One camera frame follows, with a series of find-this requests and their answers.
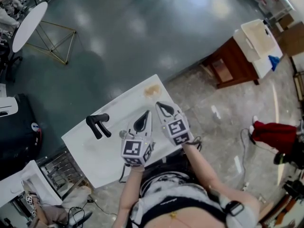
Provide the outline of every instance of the sticker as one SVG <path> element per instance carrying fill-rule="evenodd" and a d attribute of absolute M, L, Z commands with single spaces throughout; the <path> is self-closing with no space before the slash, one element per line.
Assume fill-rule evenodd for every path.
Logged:
<path fill-rule="evenodd" d="M 34 209 L 33 211 L 31 211 L 31 215 L 32 215 L 32 217 L 36 217 L 37 212 L 36 212 L 36 210 L 35 210 L 35 209 Z"/>
<path fill-rule="evenodd" d="M 182 143 L 186 143 L 190 140 L 188 133 L 184 133 L 178 137 L 173 138 L 173 141 L 176 145 L 180 145 Z"/>
<path fill-rule="evenodd" d="M 29 196 L 29 195 L 27 195 L 27 203 L 29 205 L 33 205 L 33 198 L 31 196 Z"/>
<path fill-rule="evenodd" d="M 139 156 L 141 151 L 141 144 L 141 141 L 127 140 L 125 142 L 123 154 Z"/>
<path fill-rule="evenodd" d="M 135 159 L 135 158 L 125 158 L 124 159 L 126 163 L 130 165 L 143 165 L 140 159 Z"/>
<path fill-rule="evenodd" d="M 146 153 L 145 153 L 144 156 L 143 156 L 143 159 L 144 159 L 145 162 L 148 161 L 148 159 L 149 159 L 150 156 L 151 156 L 151 153 L 152 153 L 152 149 L 151 149 L 151 147 L 150 147 L 150 145 L 149 145 L 148 148 L 147 148 L 147 150 L 146 150 Z"/>
<path fill-rule="evenodd" d="M 38 132 L 39 126 L 38 126 L 37 123 L 32 123 L 31 127 L 32 127 L 32 129 L 33 129 L 34 132 Z"/>
<path fill-rule="evenodd" d="M 174 136 L 174 135 L 186 130 L 185 124 L 181 119 L 179 119 L 173 123 L 169 123 L 168 127 L 170 130 L 171 136 Z"/>

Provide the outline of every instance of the metal rack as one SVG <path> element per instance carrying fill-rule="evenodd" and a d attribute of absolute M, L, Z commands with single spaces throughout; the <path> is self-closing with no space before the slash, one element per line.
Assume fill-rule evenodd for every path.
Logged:
<path fill-rule="evenodd" d="M 37 165 L 62 200 L 84 180 L 83 173 L 67 148 L 51 157 L 45 157 L 38 161 Z M 69 183 L 73 184 L 71 188 L 68 188 Z"/>

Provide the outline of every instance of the gold metal table frame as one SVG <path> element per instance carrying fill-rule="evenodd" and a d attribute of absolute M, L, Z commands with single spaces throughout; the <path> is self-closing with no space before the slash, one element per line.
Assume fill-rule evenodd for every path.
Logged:
<path fill-rule="evenodd" d="M 62 38 L 58 43 L 56 43 L 54 45 L 54 43 L 50 40 L 50 38 L 48 37 L 48 35 L 44 31 L 44 29 L 42 28 L 42 26 L 41 26 L 40 23 L 46 23 L 46 24 L 58 26 L 58 27 L 61 27 L 61 28 L 64 28 L 64 29 L 68 29 L 71 32 L 69 34 L 67 34 L 64 38 Z M 38 32 L 37 29 L 35 31 L 37 32 L 37 34 L 39 35 L 39 37 L 41 38 L 41 40 L 43 41 L 43 44 L 46 46 L 47 49 L 45 49 L 43 47 L 36 46 L 36 45 L 32 45 L 30 43 L 27 43 L 27 45 L 33 47 L 35 50 L 37 50 L 37 51 L 39 51 L 39 52 L 41 52 L 43 54 L 48 55 L 49 57 L 52 57 L 52 58 L 56 59 L 57 61 L 61 62 L 62 64 L 67 65 L 68 64 L 68 57 L 69 57 L 69 54 L 70 54 L 70 49 L 71 49 L 71 46 L 72 46 L 72 42 L 73 42 L 74 36 L 76 34 L 76 30 L 74 30 L 72 28 L 69 28 L 69 27 L 61 26 L 61 25 L 58 25 L 58 24 L 46 22 L 46 21 L 43 21 L 43 20 L 40 23 L 39 23 L 39 27 L 41 28 L 43 34 L 47 37 L 47 39 L 51 43 L 52 48 L 49 48 L 47 46 L 46 42 L 44 41 L 44 39 L 42 38 L 42 36 L 40 35 L 40 33 Z M 69 48 L 68 48 L 68 51 L 67 51 L 66 59 L 64 60 L 64 58 L 61 57 L 61 55 L 60 55 L 59 51 L 57 50 L 57 48 L 59 46 L 61 46 L 70 37 L 72 37 L 72 39 L 70 41 L 70 45 L 69 45 Z"/>

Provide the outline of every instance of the black faucet handle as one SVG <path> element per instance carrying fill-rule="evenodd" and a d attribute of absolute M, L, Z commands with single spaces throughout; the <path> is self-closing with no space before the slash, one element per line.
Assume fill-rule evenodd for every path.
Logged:
<path fill-rule="evenodd" d="M 101 139 L 102 134 L 96 127 L 96 125 L 100 128 L 100 130 L 105 134 L 107 138 L 111 137 L 111 132 L 106 129 L 106 127 L 102 124 L 104 122 L 109 121 L 110 117 L 108 114 L 101 114 L 101 115 L 93 115 L 88 116 L 85 119 L 86 124 L 91 128 L 93 131 L 96 139 Z"/>

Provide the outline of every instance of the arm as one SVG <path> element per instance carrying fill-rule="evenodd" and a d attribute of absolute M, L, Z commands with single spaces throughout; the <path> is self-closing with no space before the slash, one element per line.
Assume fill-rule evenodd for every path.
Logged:
<path fill-rule="evenodd" d="M 34 207 L 35 207 L 36 212 L 37 212 L 38 219 L 43 224 L 48 225 L 47 217 L 46 217 L 44 211 L 42 210 L 42 208 L 40 207 L 40 205 L 38 204 L 38 202 L 39 202 L 38 198 L 33 197 L 33 202 L 34 202 Z"/>
<path fill-rule="evenodd" d="M 113 228 L 121 228 L 125 224 L 132 205 L 138 201 L 143 171 L 143 166 L 131 169 L 119 200 L 118 215 L 112 226 Z"/>
<path fill-rule="evenodd" d="M 248 205 L 254 214 L 258 216 L 260 204 L 255 197 L 251 196 L 249 193 L 229 188 L 222 183 L 211 165 L 205 160 L 194 145 L 185 144 L 183 145 L 183 149 L 190 161 L 196 177 L 207 191 L 212 187 L 230 200 L 239 201 Z"/>

